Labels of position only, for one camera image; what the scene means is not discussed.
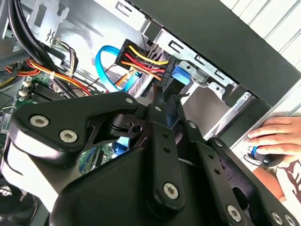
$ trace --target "computer mouse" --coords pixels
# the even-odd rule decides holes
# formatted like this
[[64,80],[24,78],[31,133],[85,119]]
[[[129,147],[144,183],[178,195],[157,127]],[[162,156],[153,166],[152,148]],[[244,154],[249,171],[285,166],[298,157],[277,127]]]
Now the computer mouse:
[[250,153],[251,157],[260,161],[266,167],[274,167],[281,163],[285,157],[284,154],[259,154],[258,147],[254,147]]

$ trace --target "blue plastic latch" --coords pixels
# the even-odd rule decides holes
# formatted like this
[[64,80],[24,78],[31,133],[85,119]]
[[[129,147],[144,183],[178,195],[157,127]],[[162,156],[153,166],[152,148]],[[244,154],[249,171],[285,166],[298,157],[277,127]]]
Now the blue plastic latch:
[[184,71],[182,68],[176,66],[173,71],[173,78],[177,79],[179,82],[184,85],[188,85],[190,83],[190,74]]

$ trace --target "finger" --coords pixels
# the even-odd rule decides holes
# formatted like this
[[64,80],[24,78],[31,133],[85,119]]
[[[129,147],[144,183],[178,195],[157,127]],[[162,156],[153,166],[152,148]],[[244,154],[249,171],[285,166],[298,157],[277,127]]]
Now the finger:
[[273,119],[268,119],[264,122],[263,126],[270,125],[290,125],[292,123],[290,117],[278,117]]
[[301,146],[291,144],[269,145],[257,148],[258,154],[286,154],[301,156]]
[[249,138],[255,138],[255,137],[261,137],[265,135],[271,135],[271,134],[290,134],[293,133],[294,130],[296,130],[296,127],[293,127],[292,125],[270,125],[265,126],[262,128],[258,128],[248,134]]
[[250,146],[265,146],[279,144],[301,145],[298,134],[276,134],[264,137],[257,137],[248,140]]
[[301,124],[301,117],[278,117],[273,119],[268,119],[264,122],[263,126],[269,125],[290,125],[293,123]]

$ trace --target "white wall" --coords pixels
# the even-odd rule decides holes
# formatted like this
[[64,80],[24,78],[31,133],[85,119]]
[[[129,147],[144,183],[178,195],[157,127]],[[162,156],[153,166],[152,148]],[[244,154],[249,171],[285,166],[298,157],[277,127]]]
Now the white wall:
[[220,0],[301,72],[301,0]]

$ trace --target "metal bolt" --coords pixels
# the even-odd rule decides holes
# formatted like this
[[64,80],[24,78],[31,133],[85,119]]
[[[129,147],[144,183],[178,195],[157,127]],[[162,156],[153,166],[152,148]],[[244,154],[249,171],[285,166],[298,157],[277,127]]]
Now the metal bolt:
[[280,216],[277,213],[272,212],[272,217],[277,224],[283,225],[283,220],[280,218]]
[[49,124],[49,120],[42,115],[35,115],[30,118],[30,123],[31,123],[31,125],[33,125],[35,127],[42,128]]
[[294,222],[294,220],[289,216],[289,215],[284,215],[287,222],[289,223],[290,226],[296,226],[296,223]]
[[178,189],[171,183],[166,183],[163,186],[164,193],[170,198],[170,199],[177,199],[179,197]]
[[194,129],[197,127],[196,124],[194,124],[193,122],[190,122],[189,125],[190,125],[191,127],[193,127]]
[[66,143],[74,143],[77,140],[77,134],[72,130],[63,130],[60,133],[60,138]]
[[161,108],[159,108],[159,107],[155,107],[155,109],[157,110],[157,111],[159,111],[159,112],[161,112],[162,110],[161,110]]
[[227,206],[227,211],[230,215],[230,217],[232,217],[233,220],[235,220],[236,222],[240,222],[241,221],[241,215],[239,213],[239,211],[232,205]]
[[130,104],[133,103],[133,100],[131,98],[126,98],[126,101],[129,102]]
[[216,140],[215,142],[219,147],[222,147],[222,143],[219,140]]

